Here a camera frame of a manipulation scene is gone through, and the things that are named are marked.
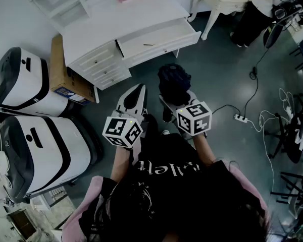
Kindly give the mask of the person's black trousers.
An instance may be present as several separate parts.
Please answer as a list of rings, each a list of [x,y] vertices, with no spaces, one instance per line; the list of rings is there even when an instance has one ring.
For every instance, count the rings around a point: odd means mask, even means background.
[[[158,123],[155,117],[151,114],[145,113],[141,123],[143,134],[141,135],[142,146],[151,146],[159,138]]]

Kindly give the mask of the black swivel chair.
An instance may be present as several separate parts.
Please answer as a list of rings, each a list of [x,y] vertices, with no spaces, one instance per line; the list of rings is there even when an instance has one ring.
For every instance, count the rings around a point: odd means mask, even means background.
[[[302,9],[298,3],[285,3],[279,6],[273,6],[273,22],[267,27],[263,43],[266,49],[272,47],[283,30],[291,24],[295,15]]]

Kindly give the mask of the black metal chair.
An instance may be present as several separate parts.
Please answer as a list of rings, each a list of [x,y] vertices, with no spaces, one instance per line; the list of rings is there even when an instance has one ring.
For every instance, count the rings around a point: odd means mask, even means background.
[[[301,155],[303,153],[303,94],[294,95],[297,98],[300,105],[300,112],[293,115],[290,119],[290,123],[283,124],[282,117],[276,113],[278,118],[280,134],[273,134],[267,131],[264,132],[265,136],[273,136],[279,139],[278,145],[273,154],[269,154],[268,158],[273,159],[278,152],[286,153],[288,158],[293,163],[299,163]]]

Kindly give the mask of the small white side drawer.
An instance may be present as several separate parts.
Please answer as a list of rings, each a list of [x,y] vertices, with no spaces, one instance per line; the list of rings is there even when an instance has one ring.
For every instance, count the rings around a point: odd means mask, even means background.
[[[102,79],[104,76],[121,70],[122,66],[122,64],[118,63],[112,63],[110,65],[101,66],[88,73],[85,78],[89,82],[95,83],[96,81]]]
[[[118,71],[118,72],[110,72],[108,74],[103,75],[100,79],[98,79],[94,85],[97,86],[100,90],[105,90],[127,78],[130,78],[131,74],[129,71]]]
[[[110,58],[113,58],[115,49],[115,42],[109,42],[78,59],[70,66],[70,68],[79,72],[89,72],[89,69],[98,66]]]

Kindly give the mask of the person's left forearm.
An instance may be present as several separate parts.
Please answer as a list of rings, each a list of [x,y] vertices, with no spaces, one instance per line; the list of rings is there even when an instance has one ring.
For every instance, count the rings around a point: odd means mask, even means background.
[[[140,138],[134,143],[132,149],[127,150],[124,147],[116,147],[115,159],[111,172],[111,177],[115,182],[120,182],[127,174],[129,167],[132,167],[137,161],[141,152]]]

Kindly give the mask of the brown cardboard box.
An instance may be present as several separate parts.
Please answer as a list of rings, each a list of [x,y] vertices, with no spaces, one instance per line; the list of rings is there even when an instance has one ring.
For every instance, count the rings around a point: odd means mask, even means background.
[[[50,56],[49,83],[53,92],[81,105],[99,103],[97,88],[65,65],[62,35],[52,39]]]

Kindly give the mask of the person's black and pink shirt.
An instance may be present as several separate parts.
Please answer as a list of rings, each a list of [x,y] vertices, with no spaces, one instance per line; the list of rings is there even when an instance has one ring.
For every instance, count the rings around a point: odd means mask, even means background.
[[[120,182],[94,176],[62,242],[266,242],[267,205],[223,160],[204,165],[194,143],[160,135]]]

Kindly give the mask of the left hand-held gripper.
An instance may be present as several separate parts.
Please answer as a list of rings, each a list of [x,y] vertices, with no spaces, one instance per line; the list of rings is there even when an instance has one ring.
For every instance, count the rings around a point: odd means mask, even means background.
[[[119,98],[116,110],[108,116],[102,135],[114,146],[133,148],[139,138],[144,138],[147,122],[144,115],[147,104],[147,88],[137,84]]]

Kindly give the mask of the black metal stool frame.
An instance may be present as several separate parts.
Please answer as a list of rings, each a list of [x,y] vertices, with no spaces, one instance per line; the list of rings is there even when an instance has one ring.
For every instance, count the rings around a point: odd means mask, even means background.
[[[286,184],[286,192],[271,192],[276,196],[276,203],[288,205],[290,213],[299,214],[303,209],[303,175],[280,172],[282,181]]]

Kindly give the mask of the person's right forearm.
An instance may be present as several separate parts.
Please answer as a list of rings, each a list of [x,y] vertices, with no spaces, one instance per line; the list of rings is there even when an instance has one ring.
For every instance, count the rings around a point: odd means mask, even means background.
[[[216,157],[214,156],[204,134],[193,136],[192,139],[201,162],[204,165],[213,164],[216,161]]]

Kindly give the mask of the white cart black frame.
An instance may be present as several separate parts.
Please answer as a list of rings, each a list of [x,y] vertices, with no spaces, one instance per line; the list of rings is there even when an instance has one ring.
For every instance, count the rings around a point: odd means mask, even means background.
[[[59,187],[45,192],[30,199],[32,209],[37,211],[48,211],[51,207],[59,203],[68,196],[64,187]]]

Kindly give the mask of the white and black machine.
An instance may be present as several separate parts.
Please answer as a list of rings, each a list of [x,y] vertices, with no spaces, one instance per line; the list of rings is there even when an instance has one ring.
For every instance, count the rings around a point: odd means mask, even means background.
[[[82,118],[11,115],[0,124],[0,185],[14,204],[76,180],[102,156]]]
[[[0,113],[25,116],[66,116],[75,102],[50,90],[46,60],[10,48],[0,60]]]

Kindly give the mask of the white desk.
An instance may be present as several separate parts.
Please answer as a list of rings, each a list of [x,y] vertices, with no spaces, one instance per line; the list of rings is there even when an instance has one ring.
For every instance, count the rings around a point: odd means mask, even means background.
[[[124,3],[105,0],[93,7],[91,18],[74,24],[63,33],[65,65],[70,67],[91,51],[114,41],[113,58],[89,69],[89,72],[75,72],[85,78],[94,69],[112,63],[123,65],[119,71],[129,71],[117,39],[156,24],[187,17],[188,12],[174,0],[130,0]]]

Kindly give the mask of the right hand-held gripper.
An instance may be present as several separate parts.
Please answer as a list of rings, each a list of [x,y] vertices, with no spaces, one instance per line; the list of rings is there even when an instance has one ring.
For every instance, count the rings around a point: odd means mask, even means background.
[[[194,92],[187,90],[190,96],[188,106],[177,109],[177,106],[167,102],[162,95],[159,96],[164,109],[176,111],[178,128],[191,136],[207,132],[212,125],[212,111],[207,104],[200,102]]]

